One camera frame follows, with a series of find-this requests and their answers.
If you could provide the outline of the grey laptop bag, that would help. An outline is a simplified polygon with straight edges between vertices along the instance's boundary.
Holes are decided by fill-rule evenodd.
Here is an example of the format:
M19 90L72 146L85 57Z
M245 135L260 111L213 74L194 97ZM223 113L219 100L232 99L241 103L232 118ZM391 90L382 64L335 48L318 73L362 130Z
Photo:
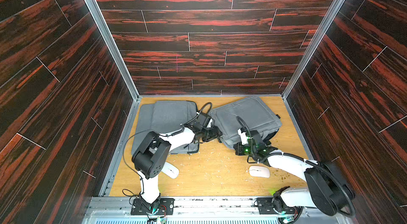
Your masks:
M157 101L145 110L150 117L150 129L161 134L179 130L198 111L196 103L191 101Z
M222 132L221 142L229 149L241 142L238 130L242 126L237 121L240 117L251 131L257 131L265 144L276 135L282 122L278 115L258 96L246 97L236 102L223 105L209 112L214 125Z
M142 105L137 119L137 127L132 144L131 154L140 146L145 136L150 131L158 132L158 113L156 112L156 103Z

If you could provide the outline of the white pink computer mouse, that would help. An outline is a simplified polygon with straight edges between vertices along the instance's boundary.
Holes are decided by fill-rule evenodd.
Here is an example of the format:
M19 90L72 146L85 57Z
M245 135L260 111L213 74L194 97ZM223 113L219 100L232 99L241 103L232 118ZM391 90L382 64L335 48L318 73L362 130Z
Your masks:
M249 174L252 177L269 178L270 170L269 168L263 166L250 166Z

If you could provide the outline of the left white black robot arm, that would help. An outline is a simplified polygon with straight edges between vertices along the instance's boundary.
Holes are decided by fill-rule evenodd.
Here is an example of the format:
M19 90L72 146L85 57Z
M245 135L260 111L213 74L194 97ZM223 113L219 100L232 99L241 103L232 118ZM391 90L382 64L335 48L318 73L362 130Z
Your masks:
M222 132L207 114L197 114L175 131L161 134L147 130L145 138L131 157L134 164L131 170L139 176L141 183L136 205L151 214L157 212L161 199L158 178L171 151L190 143L209 142L221 135Z

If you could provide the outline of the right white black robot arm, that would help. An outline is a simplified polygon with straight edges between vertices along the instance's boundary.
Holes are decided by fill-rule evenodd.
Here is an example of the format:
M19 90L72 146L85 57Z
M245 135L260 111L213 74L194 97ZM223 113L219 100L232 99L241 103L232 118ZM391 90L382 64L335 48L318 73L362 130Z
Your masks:
M281 220L283 224L295 222L304 208L317 208L328 216L337 213L346 217L356 215L353 189L333 163L307 160L284 153L266 144L255 130L240 128L237 134L240 141L233 148L238 156L247 156L253 160L251 172L257 171L258 176L266 177L264 168L268 166L295 175L306 182L305 188L286 186L273 194L273 211L289 215Z

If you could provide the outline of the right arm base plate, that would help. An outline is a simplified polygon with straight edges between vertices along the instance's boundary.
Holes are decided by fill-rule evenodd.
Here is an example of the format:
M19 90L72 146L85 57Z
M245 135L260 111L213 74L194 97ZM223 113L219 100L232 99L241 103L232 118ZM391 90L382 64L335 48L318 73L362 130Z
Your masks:
M302 207L289 207L281 197L257 198L253 204L260 214L299 215Z

